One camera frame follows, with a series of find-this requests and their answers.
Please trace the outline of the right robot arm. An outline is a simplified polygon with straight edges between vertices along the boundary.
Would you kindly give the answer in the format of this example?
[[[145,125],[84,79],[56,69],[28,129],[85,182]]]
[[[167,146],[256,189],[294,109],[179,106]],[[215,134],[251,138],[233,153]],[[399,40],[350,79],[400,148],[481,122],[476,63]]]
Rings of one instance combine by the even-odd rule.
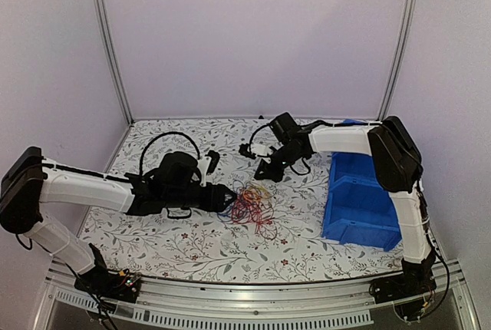
[[[253,141],[242,145],[242,155],[260,164],[257,180],[280,182],[284,171],[315,153],[341,152],[371,157],[375,177],[388,192],[397,214],[403,242],[401,274],[397,290],[412,296],[432,276],[437,254],[428,236],[429,216],[421,187],[422,157],[402,121],[389,116],[376,122],[329,123],[315,120],[298,124],[290,113],[278,115],[266,124],[280,146],[274,148]]]

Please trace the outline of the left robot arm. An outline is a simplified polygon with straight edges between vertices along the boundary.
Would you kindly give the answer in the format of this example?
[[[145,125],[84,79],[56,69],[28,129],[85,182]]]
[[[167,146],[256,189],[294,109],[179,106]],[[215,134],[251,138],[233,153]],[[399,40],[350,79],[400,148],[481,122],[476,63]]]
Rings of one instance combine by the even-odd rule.
[[[98,295],[106,295],[114,288],[114,278],[101,255],[43,213],[42,204],[96,206],[127,216],[178,209],[184,219],[191,209],[221,213],[237,195],[223,184],[209,182],[218,161],[216,152],[195,158],[176,151],[148,172],[117,177],[57,163],[43,157],[40,148],[29,147],[2,178],[1,226],[33,240],[83,276]]]

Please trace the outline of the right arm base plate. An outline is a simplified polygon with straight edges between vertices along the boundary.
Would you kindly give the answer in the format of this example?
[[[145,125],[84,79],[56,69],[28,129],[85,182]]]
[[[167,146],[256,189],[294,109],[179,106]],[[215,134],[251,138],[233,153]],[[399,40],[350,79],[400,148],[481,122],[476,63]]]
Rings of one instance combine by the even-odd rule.
[[[368,292],[379,304],[422,295],[436,288],[437,284],[433,277],[419,281],[414,277],[398,274],[372,280]]]

